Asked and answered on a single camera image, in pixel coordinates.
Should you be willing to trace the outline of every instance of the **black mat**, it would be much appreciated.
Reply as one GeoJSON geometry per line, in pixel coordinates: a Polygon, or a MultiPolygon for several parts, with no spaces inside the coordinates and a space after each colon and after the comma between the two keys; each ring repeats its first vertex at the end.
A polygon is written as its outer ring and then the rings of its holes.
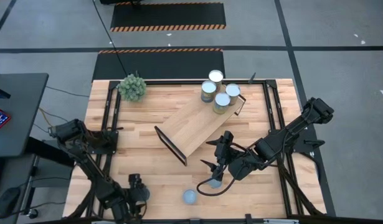
{"type": "MultiPolygon", "coordinates": [[[[118,50],[128,73],[136,70],[142,78],[207,78],[212,70],[224,71],[221,49],[138,49],[118,50]]],[[[125,74],[114,50],[98,54],[94,80],[123,79],[125,74]]]]}
{"type": "Polygon", "coordinates": [[[122,2],[115,6],[111,31],[209,30],[225,25],[223,3],[149,3],[136,10],[122,2]]]}

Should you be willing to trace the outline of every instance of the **metal can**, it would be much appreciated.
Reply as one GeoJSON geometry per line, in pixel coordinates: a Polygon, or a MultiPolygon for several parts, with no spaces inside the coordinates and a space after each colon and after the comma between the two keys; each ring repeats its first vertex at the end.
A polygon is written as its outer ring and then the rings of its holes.
{"type": "Polygon", "coordinates": [[[209,72],[209,80],[216,83],[216,93],[222,87],[223,73],[219,70],[212,70],[209,72]]]}
{"type": "Polygon", "coordinates": [[[230,106],[237,102],[240,95],[240,87],[237,84],[228,84],[226,87],[226,93],[230,96],[230,106]]]}
{"type": "Polygon", "coordinates": [[[201,100],[205,103],[210,103],[215,98],[216,84],[206,80],[202,83],[201,100]]]}
{"type": "Polygon", "coordinates": [[[229,108],[230,96],[227,93],[218,93],[215,97],[214,111],[224,114],[229,108]]]}

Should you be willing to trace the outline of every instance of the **butcher block tabletop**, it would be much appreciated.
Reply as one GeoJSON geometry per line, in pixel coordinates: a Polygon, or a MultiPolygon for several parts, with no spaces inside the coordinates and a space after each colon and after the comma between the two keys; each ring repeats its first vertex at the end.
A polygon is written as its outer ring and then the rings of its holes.
{"type": "MultiPolygon", "coordinates": [[[[300,106],[292,79],[277,79],[278,92],[285,123],[288,124],[300,115],[300,106]]],[[[109,80],[93,82],[88,102],[85,124],[89,130],[101,130],[109,80]]],[[[263,85],[240,85],[246,103],[239,116],[231,116],[207,141],[214,140],[231,131],[234,142],[249,146],[268,134],[270,124],[263,94],[263,85]]],[[[209,168],[200,160],[216,162],[215,146],[203,143],[187,158],[187,167],[159,140],[155,126],[165,122],[172,114],[189,102],[190,97],[201,92],[201,85],[147,85],[147,94],[142,102],[121,101],[117,127],[119,130],[118,149],[111,163],[111,177],[121,186],[129,187],[128,175],[139,173],[143,183],[151,192],[144,219],[188,219],[188,218],[285,218],[280,179],[276,167],[253,171],[218,197],[198,194],[194,205],[186,205],[182,195],[188,189],[196,190],[196,185],[211,176],[209,168]]],[[[272,107],[274,96],[270,92],[272,107]]],[[[116,90],[111,101],[110,127],[114,111],[116,90]]],[[[274,110],[276,127],[278,116],[274,110]]],[[[294,153],[298,184],[316,208],[325,212],[324,200],[316,175],[314,163],[304,156],[294,153]]],[[[203,185],[201,190],[214,193],[223,190],[232,176],[225,171],[223,184],[219,189],[203,185]]],[[[82,201],[90,188],[86,175],[76,167],[67,195],[63,217],[70,215],[82,201]]],[[[295,198],[288,186],[291,207],[296,213],[295,198]]],[[[110,210],[105,218],[112,218],[110,210]]]]}

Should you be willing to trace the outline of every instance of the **green plant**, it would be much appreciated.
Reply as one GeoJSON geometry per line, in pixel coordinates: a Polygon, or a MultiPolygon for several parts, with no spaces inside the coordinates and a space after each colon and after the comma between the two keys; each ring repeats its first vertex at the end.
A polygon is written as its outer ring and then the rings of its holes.
{"type": "Polygon", "coordinates": [[[121,93],[122,99],[139,102],[146,94],[146,86],[147,84],[138,76],[138,72],[136,72],[136,76],[130,74],[120,82],[118,91],[121,93]]]}

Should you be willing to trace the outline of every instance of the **concrete floor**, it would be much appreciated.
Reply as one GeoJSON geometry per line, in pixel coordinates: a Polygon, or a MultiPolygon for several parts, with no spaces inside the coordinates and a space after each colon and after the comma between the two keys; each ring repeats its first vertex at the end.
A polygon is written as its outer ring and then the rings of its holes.
{"type": "MultiPolygon", "coordinates": [[[[11,1],[0,0],[0,20],[11,1]]],[[[222,2],[225,30],[110,34],[117,47],[285,46],[275,0],[222,2]]],[[[383,0],[280,3],[293,46],[383,45],[383,0]]],[[[113,6],[97,6],[109,27],[113,6]]],[[[0,30],[0,49],[67,50],[0,54],[0,73],[47,72],[48,86],[88,95],[97,52],[82,49],[90,47],[111,47],[92,0],[17,0],[0,30]]],[[[297,51],[295,56],[307,97],[321,97],[335,109],[334,120],[316,126],[316,132],[326,141],[321,153],[337,216],[383,219],[383,51],[322,49],[297,51]]],[[[225,50],[224,62],[227,78],[249,78],[254,72],[256,78],[295,78],[287,51],[225,50]]],[[[65,119],[84,119],[87,101],[46,89],[41,107],[65,119]]],[[[47,129],[41,114],[35,124],[47,129]]],[[[37,128],[31,136],[50,139],[37,128]]],[[[63,202],[66,193],[65,187],[42,189],[34,204],[63,202]]],[[[62,209],[45,207],[36,221],[59,219],[62,209]]],[[[18,221],[27,222],[26,217],[18,221]]]]}

